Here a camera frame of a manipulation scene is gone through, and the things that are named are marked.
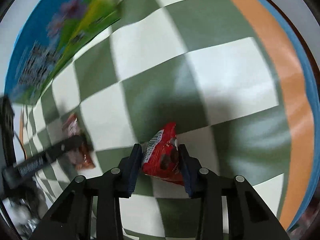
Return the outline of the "brown snack packet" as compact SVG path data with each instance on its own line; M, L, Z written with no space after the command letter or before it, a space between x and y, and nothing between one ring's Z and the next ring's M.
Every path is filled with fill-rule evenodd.
M62 131L63 135L71 142L67 154L75 169L80 171L95 168L90 147L75 113L72 113L65 121Z

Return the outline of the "red triangular snack packet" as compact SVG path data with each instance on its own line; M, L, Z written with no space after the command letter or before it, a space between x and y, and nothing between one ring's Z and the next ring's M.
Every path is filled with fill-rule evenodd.
M170 122L148 142L142 159L142 172L163 181L184 185L179 168L176 124Z

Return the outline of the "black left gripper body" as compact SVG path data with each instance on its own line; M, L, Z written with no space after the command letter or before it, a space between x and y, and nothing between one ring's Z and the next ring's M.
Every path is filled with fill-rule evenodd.
M7 96L1 96L1 200L12 195L35 173L67 153L70 141L66 138L17 164L14 150L14 111Z

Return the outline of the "blue bed sheet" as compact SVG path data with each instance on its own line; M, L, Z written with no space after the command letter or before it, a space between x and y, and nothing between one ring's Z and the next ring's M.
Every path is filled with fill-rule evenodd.
M289 40L293 44L293 47L299 58L302 72L304 76L304 85L306 96L313 114L314 124L314 153L313 153L313 163L312 169L310 170L310 179L308 187L304 198L297 210L289 229L292 229L293 226L298 223L300 218L303 216L303 213L306 211L311 198L316 191L318 177L319 177L319 70L317 62L312 55L311 50L309 49L306 41L303 36L300 34L294 23L285 15L285 12L277 6L276 3L272 0L258 0L268 11L271 13L277 22L281 25L283 30L286 32Z

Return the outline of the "green white checkered mat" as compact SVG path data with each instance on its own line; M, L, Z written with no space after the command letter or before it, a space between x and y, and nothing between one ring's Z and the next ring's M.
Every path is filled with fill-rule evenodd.
M85 44L22 113L28 157L62 139L75 113L96 177L176 123L204 167L243 175L282 226L304 198L314 120L286 32L258 0L120 0L121 17Z

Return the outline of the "cardboard box blue print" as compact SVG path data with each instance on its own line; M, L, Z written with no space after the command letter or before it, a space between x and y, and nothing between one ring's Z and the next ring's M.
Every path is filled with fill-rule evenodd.
M5 80L11 102L33 105L85 44L119 20L119 0L40 0L16 38Z

